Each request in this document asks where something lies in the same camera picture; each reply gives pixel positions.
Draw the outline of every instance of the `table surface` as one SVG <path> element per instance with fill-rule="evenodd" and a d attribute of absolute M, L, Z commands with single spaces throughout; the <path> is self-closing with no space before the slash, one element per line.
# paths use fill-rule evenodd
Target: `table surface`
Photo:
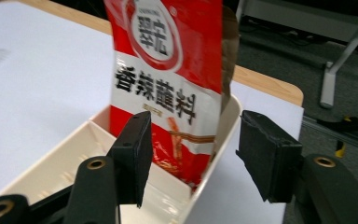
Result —
<path fill-rule="evenodd" d="M 46 0 L 22 2 L 32 7 L 0 7 L 0 48 L 10 51 L 0 66 L 0 189 L 103 109 L 110 97 L 109 22 Z M 297 87 L 241 67 L 234 80 L 231 90 L 242 108 L 264 113 L 298 138 L 303 96 Z M 284 204 L 262 202 L 233 152 L 238 142 L 239 127 L 227 144 L 232 150 L 217 163 L 187 223 L 282 221 Z M 211 211 L 215 216 L 204 215 Z"/>

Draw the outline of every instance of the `snack bag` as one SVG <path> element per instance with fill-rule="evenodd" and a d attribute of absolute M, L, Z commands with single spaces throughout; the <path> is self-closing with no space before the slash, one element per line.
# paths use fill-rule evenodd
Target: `snack bag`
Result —
<path fill-rule="evenodd" d="M 221 111 L 220 0 L 105 0 L 115 62 L 110 130 L 152 113 L 153 162 L 197 186 Z"/>

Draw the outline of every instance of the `white tray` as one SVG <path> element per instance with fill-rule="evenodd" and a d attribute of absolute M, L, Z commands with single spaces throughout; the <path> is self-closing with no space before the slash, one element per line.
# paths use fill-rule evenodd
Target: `white tray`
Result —
<path fill-rule="evenodd" d="M 109 108 L 110 106 L 74 130 L 49 154 L 3 189 L 0 195 L 23 194 L 27 196 L 29 204 L 33 204 L 72 185 L 78 165 L 87 158 L 106 155 L 116 140 L 107 131 Z M 227 140 L 239 124 L 240 113 L 240 103 L 235 96 L 231 96 L 218 126 L 215 157 L 193 194 L 188 185 L 153 163 L 142 208 L 121 205 L 122 223 L 184 223 L 226 148 Z"/>

